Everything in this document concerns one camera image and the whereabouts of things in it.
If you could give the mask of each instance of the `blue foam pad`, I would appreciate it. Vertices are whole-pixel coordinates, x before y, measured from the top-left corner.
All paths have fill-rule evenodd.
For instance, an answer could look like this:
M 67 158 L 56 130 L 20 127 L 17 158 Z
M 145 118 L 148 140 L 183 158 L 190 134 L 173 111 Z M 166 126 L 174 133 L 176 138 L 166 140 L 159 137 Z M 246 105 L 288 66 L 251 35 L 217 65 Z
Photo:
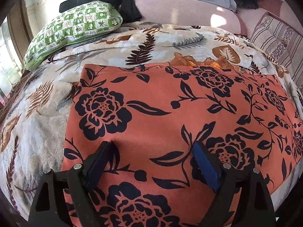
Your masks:
M 219 175 L 216 170 L 213 168 L 203 150 L 200 148 L 197 142 L 194 143 L 192 148 L 194 158 L 197 161 L 197 164 L 203 173 L 203 176 L 206 180 L 207 185 L 212 188 L 215 192 L 218 192 L 220 189 L 219 184 Z

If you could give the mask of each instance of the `wrinkled fabric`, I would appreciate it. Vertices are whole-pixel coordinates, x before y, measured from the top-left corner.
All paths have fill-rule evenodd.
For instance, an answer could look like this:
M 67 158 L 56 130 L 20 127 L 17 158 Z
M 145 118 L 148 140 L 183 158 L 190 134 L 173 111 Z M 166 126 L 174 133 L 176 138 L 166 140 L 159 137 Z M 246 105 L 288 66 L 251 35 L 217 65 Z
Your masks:
M 245 72 L 248 68 L 257 74 L 274 74 L 303 117 L 303 99 L 288 70 L 272 62 L 255 45 L 225 30 L 136 22 L 115 32 L 67 46 L 50 55 L 32 72 L 4 120 L 0 131 L 3 137 L 0 187 L 25 219 L 28 219 L 43 170 L 52 168 L 58 172 L 61 169 L 67 119 L 85 64 L 131 69 L 140 66 L 136 71 L 141 68 L 143 71 L 145 63 L 170 62 L 171 67 L 204 64 L 219 69 Z M 145 73 L 136 75 L 145 79 Z M 191 78 L 187 72 L 173 75 L 182 80 L 187 76 Z M 274 192 L 275 208 L 284 201 L 302 168 L 302 163 L 298 164 Z
M 61 170 L 113 141 L 89 193 L 102 224 L 198 226 L 215 193 L 192 156 L 195 141 L 237 170 L 260 169 L 271 194 L 301 159 L 302 122 L 276 76 L 200 64 L 84 65 Z

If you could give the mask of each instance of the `bolt head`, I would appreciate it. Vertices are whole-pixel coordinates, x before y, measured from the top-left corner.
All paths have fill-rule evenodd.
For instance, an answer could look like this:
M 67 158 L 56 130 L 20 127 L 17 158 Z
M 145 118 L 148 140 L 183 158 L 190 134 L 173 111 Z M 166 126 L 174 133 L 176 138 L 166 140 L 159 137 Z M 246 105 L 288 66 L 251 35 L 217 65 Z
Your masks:
M 223 167 L 224 167 L 225 169 L 230 169 L 230 168 L 231 168 L 231 164 L 230 164 L 230 163 L 224 163 L 224 164 L 223 164 Z
M 82 167 L 82 164 L 79 164 L 79 163 L 74 165 L 74 169 L 75 169 L 75 170 L 78 170 L 78 169 L 80 169 L 81 167 Z
M 48 166 L 43 170 L 44 174 L 49 174 L 51 172 L 51 168 Z
M 260 173 L 260 170 L 259 170 L 258 168 L 254 168 L 252 171 L 253 171 L 254 173 L 256 173 L 256 174 L 259 174 L 259 173 Z

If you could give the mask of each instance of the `orange floral blanket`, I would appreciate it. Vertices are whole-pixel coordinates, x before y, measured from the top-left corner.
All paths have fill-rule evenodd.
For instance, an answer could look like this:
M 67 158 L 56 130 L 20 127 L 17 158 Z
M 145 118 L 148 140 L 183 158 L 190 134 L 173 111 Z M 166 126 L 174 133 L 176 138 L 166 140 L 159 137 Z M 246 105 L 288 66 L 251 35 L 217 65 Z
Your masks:
M 238 170 L 259 168 L 273 193 L 302 157 L 302 128 L 274 75 L 195 64 L 87 64 L 68 119 L 61 170 L 81 163 L 102 141 L 113 141 L 105 173 L 89 192 L 102 223 L 196 226 L 215 193 L 192 156 L 195 141 Z M 68 191 L 66 199 L 73 223 L 81 226 Z

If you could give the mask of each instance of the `white fern-print blanket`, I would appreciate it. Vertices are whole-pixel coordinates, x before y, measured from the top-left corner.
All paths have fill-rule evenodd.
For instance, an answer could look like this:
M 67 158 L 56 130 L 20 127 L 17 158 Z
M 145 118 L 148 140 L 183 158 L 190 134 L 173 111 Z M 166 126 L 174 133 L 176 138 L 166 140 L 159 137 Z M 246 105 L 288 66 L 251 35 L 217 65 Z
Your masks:
M 302 97 L 287 69 L 270 62 L 270 57 L 248 41 L 213 27 L 125 25 L 115 33 L 49 56 L 31 74 L 7 115 L 0 133 L 0 187 L 25 219 L 43 171 L 61 168 L 66 122 L 84 64 L 133 67 L 171 61 L 174 52 L 191 55 L 196 61 L 225 56 L 231 64 L 279 76 L 303 117 Z M 299 163 L 272 195 L 275 207 L 285 199 L 301 168 Z

